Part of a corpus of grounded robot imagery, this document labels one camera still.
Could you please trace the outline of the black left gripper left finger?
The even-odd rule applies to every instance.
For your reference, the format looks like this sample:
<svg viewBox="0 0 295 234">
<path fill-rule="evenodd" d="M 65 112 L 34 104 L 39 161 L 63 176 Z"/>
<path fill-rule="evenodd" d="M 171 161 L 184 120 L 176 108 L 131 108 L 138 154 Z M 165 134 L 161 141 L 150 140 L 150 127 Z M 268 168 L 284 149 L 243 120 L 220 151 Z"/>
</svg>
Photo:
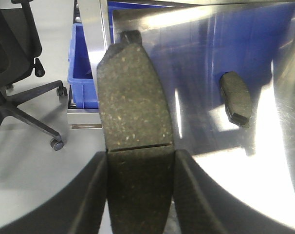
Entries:
<svg viewBox="0 0 295 234">
<path fill-rule="evenodd" d="M 107 195 L 107 155 L 98 152 L 55 196 L 0 234 L 97 234 Z"/>
</svg>

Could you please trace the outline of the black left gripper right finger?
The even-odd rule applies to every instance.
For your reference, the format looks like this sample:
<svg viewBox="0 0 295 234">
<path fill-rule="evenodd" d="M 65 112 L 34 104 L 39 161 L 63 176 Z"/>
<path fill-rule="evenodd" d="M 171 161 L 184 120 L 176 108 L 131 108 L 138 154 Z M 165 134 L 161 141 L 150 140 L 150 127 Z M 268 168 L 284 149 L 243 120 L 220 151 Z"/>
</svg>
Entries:
<svg viewBox="0 0 295 234">
<path fill-rule="evenodd" d="M 214 181 L 186 150 L 176 150 L 173 199 L 184 234 L 295 234 Z"/>
</svg>

